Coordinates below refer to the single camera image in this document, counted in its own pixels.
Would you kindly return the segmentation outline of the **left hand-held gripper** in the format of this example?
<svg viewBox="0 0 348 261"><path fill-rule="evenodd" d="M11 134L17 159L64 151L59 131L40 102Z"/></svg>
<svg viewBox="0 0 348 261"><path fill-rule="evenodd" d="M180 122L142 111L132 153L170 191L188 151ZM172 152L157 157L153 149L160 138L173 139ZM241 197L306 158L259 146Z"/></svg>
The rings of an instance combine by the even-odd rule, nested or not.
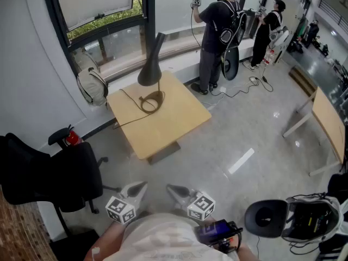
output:
<svg viewBox="0 0 348 261"><path fill-rule="evenodd" d="M148 188L147 182L133 182L120 193L112 196L105 209L108 216L119 224L127 224L139 215L142 200Z"/></svg>

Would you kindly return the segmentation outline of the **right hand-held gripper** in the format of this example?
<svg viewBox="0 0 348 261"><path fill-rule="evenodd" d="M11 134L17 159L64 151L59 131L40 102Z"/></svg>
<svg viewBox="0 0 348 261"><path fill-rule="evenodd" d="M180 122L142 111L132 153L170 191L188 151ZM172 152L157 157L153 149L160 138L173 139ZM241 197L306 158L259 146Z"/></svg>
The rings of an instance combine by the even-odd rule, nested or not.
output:
<svg viewBox="0 0 348 261"><path fill-rule="evenodd" d="M204 221L215 210L215 200L201 191L191 191L187 187L167 184L167 191L185 211L186 215L198 221Z"/></svg>

